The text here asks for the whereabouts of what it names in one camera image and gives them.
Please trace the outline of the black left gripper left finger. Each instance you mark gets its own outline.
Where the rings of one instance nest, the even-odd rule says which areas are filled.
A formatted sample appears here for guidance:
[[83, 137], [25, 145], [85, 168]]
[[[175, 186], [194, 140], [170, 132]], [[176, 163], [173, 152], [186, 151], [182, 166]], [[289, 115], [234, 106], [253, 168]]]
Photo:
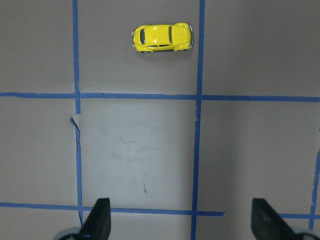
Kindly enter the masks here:
[[109, 198], [99, 198], [78, 235], [80, 240], [107, 240], [111, 233], [111, 205]]

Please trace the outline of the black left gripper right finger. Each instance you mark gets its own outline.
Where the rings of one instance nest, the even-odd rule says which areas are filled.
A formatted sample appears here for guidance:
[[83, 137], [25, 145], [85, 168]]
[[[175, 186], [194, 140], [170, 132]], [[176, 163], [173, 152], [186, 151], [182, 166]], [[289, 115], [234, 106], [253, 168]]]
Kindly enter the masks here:
[[253, 198], [251, 231], [256, 240], [303, 240], [304, 233], [296, 233], [263, 198]]

